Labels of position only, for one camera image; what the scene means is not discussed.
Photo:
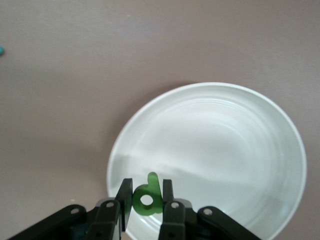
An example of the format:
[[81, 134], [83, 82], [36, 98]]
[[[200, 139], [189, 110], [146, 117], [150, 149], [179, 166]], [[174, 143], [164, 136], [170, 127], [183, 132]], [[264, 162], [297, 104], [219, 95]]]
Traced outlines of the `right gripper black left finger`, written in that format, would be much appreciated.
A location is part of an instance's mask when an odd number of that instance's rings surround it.
[[120, 240], [132, 207], [133, 180], [125, 178], [116, 197], [103, 198], [87, 211], [68, 205], [33, 224], [11, 240]]

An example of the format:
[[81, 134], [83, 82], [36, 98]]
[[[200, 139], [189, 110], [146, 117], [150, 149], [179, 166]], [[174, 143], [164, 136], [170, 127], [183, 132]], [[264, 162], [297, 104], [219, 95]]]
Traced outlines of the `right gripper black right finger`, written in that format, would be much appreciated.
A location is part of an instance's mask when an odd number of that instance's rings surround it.
[[258, 240], [259, 237], [213, 206], [195, 212], [185, 199], [174, 198], [173, 183], [163, 180], [160, 240]]

